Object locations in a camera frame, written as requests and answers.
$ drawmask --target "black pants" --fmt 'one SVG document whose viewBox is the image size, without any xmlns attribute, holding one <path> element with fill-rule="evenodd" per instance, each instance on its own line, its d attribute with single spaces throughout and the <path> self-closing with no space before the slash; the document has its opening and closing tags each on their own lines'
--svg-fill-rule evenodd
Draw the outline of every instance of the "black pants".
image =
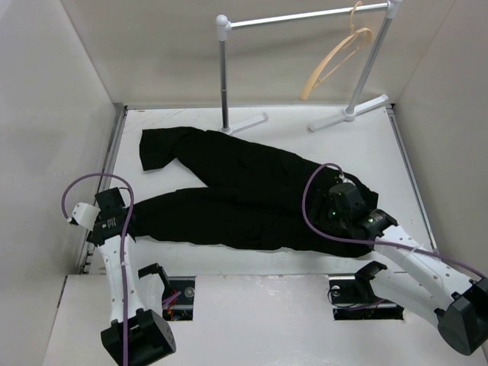
<svg viewBox="0 0 488 366">
<path fill-rule="evenodd" d="M 236 249 L 287 247 L 341 257 L 371 251 L 368 246 L 321 238 L 307 227 L 301 199 L 319 165 L 296 154 L 219 132 L 176 127 L 144 130 L 140 158 L 144 170 L 163 168 L 177 158 L 208 188 L 183 189 L 136 204 L 136 236 Z M 376 208 L 377 194 L 355 176 L 346 176 L 358 186 L 368 207 Z M 307 207 L 339 182 L 336 170 L 324 169 L 312 184 Z M 322 229 L 341 234 L 333 226 Z"/>
</svg>

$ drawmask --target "white floor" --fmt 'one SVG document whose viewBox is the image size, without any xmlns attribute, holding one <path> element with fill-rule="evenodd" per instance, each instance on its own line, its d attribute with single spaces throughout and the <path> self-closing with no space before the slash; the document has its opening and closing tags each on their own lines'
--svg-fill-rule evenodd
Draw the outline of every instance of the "white floor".
<svg viewBox="0 0 488 366">
<path fill-rule="evenodd" d="M 160 366 L 486 366 L 437 330 L 405 321 L 334 321 L 325 275 L 198 276 L 193 322 L 171 323 L 177 352 Z M 70 276 L 44 366 L 111 366 L 105 276 Z"/>
<path fill-rule="evenodd" d="M 230 118 L 232 123 L 266 112 L 269 122 L 236 136 L 286 149 L 315 162 L 340 164 L 344 170 L 357 175 L 371 189 L 379 192 L 380 208 L 397 218 L 418 242 L 428 246 L 429 236 L 386 109 L 379 108 L 359 116 L 352 123 L 342 123 L 317 133 L 307 130 L 308 123 L 339 109 L 331 106 L 231 108 Z M 142 129 L 193 126 L 218 130 L 220 121 L 219 108 L 129 111 L 114 174 L 132 184 L 136 201 L 179 188 L 202 187 L 203 183 L 178 161 L 161 171 L 143 172 L 139 159 Z M 116 186 L 117 182 L 112 181 L 112 185 Z M 135 261 L 139 266 L 159 262 L 173 276 L 332 274 L 354 272 L 372 259 L 390 264 L 375 253 L 362 260 L 353 260 L 289 249 L 279 252 L 242 251 L 223 246 L 156 242 L 150 238 L 139 239 L 138 246 Z M 95 254 L 90 273 L 101 273 L 103 267 L 100 256 Z"/>
</svg>

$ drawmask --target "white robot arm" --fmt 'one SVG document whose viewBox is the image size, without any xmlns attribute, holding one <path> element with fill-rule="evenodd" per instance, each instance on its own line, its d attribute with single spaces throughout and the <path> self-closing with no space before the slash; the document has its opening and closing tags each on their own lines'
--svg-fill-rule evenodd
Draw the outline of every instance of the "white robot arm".
<svg viewBox="0 0 488 366">
<path fill-rule="evenodd" d="M 312 224 L 303 199 L 303 215 L 313 231 L 333 238 L 317 227 L 321 227 L 321 220 L 328 224 L 335 220 L 353 239 L 333 239 L 371 245 L 405 271 L 392 271 L 379 262 L 364 266 L 353 279 L 353 287 L 364 299 L 389 300 L 421 316 L 462 355 L 471 355 L 488 339 L 488 278 L 475 281 L 455 270 L 439 258 L 441 255 L 418 244 L 390 215 L 368 210 L 351 183 L 337 184 L 318 200 L 322 201 L 322 213 L 311 219 Z"/>
<path fill-rule="evenodd" d="M 163 267 L 157 263 L 139 270 L 134 267 L 132 259 L 136 242 L 130 235 L 130 224 L 124 237 L 124 256 L 120 255 L 128 210 L 119 188 L 102 191 L 95 195 L 95 199 L 100 209 L 77 204 L 70 223 L 91 230 L 88 241 L 100 251 L 107 271 L 111 292 L 111 326 L 101 332 L 101 342 L 118 365 L 124 364 L 124 354 L 128 364 L 152 364 L 176 351 L 171 328 L 162 318 L 163 298 L 171 297 L 171 284 Z M 127 294 L 126 334 L 123 328 L 124 290 Z"/>
</svg>

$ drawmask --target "wooden hanger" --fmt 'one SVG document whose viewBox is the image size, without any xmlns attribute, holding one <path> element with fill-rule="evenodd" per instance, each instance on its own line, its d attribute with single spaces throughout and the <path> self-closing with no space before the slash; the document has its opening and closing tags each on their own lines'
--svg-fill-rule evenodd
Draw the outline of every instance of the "wooden hanger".
<svg viewBox="0 0 488 366">
<path fill-rule="evenodd" d="M 312 90 L 314 90 L 317 86 L 322 84 L 325 79 L 327 79 L 331 74 L 334 73 L 334 71 L 336 71 L 339 67 L 341 67 L 342 64 L 345 63 L 348 59 L 350 59 L 352 55 L 354 55 L 361 48 L 363 48 L 364 46 L 366 46 L 367 44 L 373 41 L 373 32 L 371 31 L 371 29 L 363 27 L 361 29 L 354 30 L 355 27 L 352 23 L 352 18 L 354 17 L 356 8 L 362 4 L 363 4 L 362 2 L 357 2 L 351 11 L 351 17 L 349 18 L 349 29 L 351 30 L 350 34 L 344 40 L 339 42 L 339 44 L 335 46 L 332 51 L 329 52 L 329 54 L 322 60 L 322 62 L 315 68 L 315 70 L 313 70 L 312 75 L 310 75 L 307 82 L 305 83 L 305 86 L 302 89 L 302 92 L 300 93 L 301 101 L 306 101 L 310 93 L 312 92 Z M 325 76 L 319 79 L 320 74 L 329 64 L 330 60 L 337 54 L 337 52 L 346 50 L 358 38 L 362 38 L 363 41 L 359 45 L 357 45 L 356 48 L 343 59 L 343 61 L 341 61 L 336 67 L 334 67 L 334 69 L 332 69 Z"/>
</svg>

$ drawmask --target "white panel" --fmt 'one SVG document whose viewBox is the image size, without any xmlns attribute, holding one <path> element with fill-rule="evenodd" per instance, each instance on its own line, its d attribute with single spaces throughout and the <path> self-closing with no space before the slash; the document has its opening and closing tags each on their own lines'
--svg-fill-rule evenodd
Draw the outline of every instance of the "white panel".
<svg viewBox="0 0 488 366">
<path fill-rule="evenodd" d="M 377 109 L 359 116 L 353 123 L 339 124 L 318 133 L 307 131 L 309 122 L 333 114 L 338 109 L 319 106 L 231 108 L 230 117 L 239 121 L 266 112 L 269 122 L 236 136 L 286 149 L 315 162 L 340 164 L 344 170 L 357 175 L 367 186 L 379 192 L 380 207 L 396 217 L 418 242 L 428 243 L 386 109 Z M 160 171 L 143 172 L 139 158 L 142 129 L 194 126 L 216 130 L 220 118 L 218 108 L 130 111 L 114 174 L 132 184 L 137 201 L 180 188 L 202 187 L 203 183 L 177 161 Z M 159 262 L 169 275 L 344 273 L 358 270 L 372 258 L 389 263 L 377 255 L 353 260 L 290 249 L 258 252 L 223 246 L 155 242 L 147 238 L 138 239 L 137 245 L 139 250 L 135 260 L 139 267 Z M 93 261 L 91 269 L 94 273 L 104 267 L 99 258 L 96 256 Z"/>
<path fill-rule="evenodd" d="M 58 0 L 0 0 L 0 50 L 0 364 L 36 365 L 81 250 L 61 194 L 100 169 L 114 108 Z"/>
<path fill-rule="evenodd" d="M 439 248 L 484 273 L 487 19 L 487 1 L 456 1 L 396 106 Z"/>
<path fill-rule="evenodd" d="M 323 275 L 201 276 L 193 322 L 171 323 L 177 351 L 154 365 L 486 366 L 481 350 L 452 350 L 437 330 L 405 321 L 334 321 Z M 109 325 L 108 283 L 70 276 L 44 366 L 113 364 L 99 333 Z"/>
<path fill-rule="evenodd" d="M 365 4 L 380 0 L 363 1 Z M 366 85 L 364 100 L 395 101 L 454 0 L 405 0 Z M 231 21 L 353 6 L 356 0 L 63 0 L 114 101 L 215 105 L 219 61 L 215 17 Z M 384 13 L 358 15 L 377 33 Z M 348 35 L 348 17 L 233 30 L 229 37 L 232 103 L 297 103 L 320 60 Z M 314 91 L 316 103 L 347 102 L 368 57 L 366 47 Z"/>
</svg>

